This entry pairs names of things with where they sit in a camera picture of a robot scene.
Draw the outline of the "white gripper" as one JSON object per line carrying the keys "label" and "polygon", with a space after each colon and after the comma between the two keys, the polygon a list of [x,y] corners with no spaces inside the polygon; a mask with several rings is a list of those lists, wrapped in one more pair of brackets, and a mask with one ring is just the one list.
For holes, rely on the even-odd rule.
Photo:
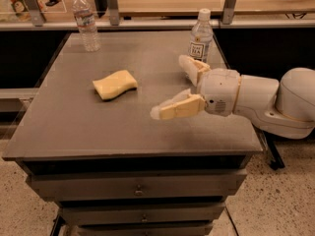
{"label": "white gripper", "polygon": [[199,94],[192,93],[191,89],[178,93],[174,98],[152,108],[153,119],[190,117],[204,110],[220,116],[232,113],[241,79],[237,71],[223,68],[211,70],[207,63],[187,55],[180,55],[178,62],[191,83],[198,85]]}

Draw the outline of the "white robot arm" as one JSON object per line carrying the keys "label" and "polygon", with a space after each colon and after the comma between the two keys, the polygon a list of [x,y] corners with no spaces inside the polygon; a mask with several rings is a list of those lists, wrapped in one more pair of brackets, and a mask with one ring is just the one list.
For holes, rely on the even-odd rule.
{"label": "white robot arm", "polygon": [[258,129],[303,139],[315,128],[315,71],[293,68],[278,81],[241,75],[226,68],[212,69],[187,55],[179,65],[196,87],[186,89],[151,110],[156,120],[209,114],[243,116]]}

